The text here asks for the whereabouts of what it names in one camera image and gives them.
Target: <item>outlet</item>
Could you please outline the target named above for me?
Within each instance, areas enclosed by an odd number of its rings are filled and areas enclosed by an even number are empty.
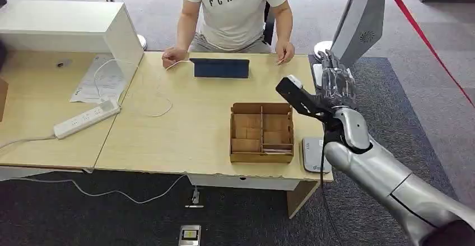
[[[106,98],[99,106],[55,125],[54,134],[58,139],[66,138],[118,113],[119,103],[115,99]]]

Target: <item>light wood tabletop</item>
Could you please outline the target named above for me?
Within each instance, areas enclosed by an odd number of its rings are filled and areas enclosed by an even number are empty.
[[[0,71],[9,83],[0,122],[0,144],[21,138],[53,134],[53,126],[79,115],[95,104],[69,99],[89,68],[95,53],[11,52]],[[62,68],[57,63],[70,59]],[[16,143],[0,150],[0,165],[90,169],[114,118],[64,140]]]
[[[319,180],[302,166],[303,137],[322,137],[322,124],[294,111],[295,156],[290,164],[231,164],[230,114],[233,103],[278,102],[282,77],[295,75],[314,93],[306,55],[277,66],[275,54],[193,53],[192,58],[250,60],[249,79],[195,78],[193,64],[165,71],[161,52],[146,52],[127,91],[95,169],[172,174],[218,174],[261,178]],[[173,102],[171,110],[159,114]],[[333,174],[324,181],[333,180]]]

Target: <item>white shelf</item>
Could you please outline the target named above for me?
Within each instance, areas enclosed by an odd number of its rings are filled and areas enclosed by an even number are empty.
[[[0,8],[0,33],[103,34],[124,3],[8,1]]]
[[[138,66],[143,48],[122,2],[9,1],[0,8],[9,50],[111,53]],[[129,80],[130,64],[118,63]]]

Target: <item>table leg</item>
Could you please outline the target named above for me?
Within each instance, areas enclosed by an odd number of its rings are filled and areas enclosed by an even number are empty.
[[[319,186],[319,180],[301,180],[293,191],[287,191],[287,209],[289,219],[292,219],[295,216]]]

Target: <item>white device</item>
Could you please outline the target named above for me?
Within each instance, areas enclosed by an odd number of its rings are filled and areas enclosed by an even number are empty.
[[[304,169],[312,173],[320,173],[322,163],[323,138],[307,137],[302,139],[302,157],[304,159]],[[323,160],[323,173],[332,171],[332,166],[325,158]]]
[[[297,86],[299,89],[302,89],[304,88],[304,85],[302,84],[302,82],[297,79],[297,77],[295,77],[294,75],[290,74],[290,75],[287,75],[287,78],[294,83],[295,86]]]
[[[54,135],[61,140],[118,113],[120,113],[120,105],[117,100],[105,97],[99,106],[55,125]]]

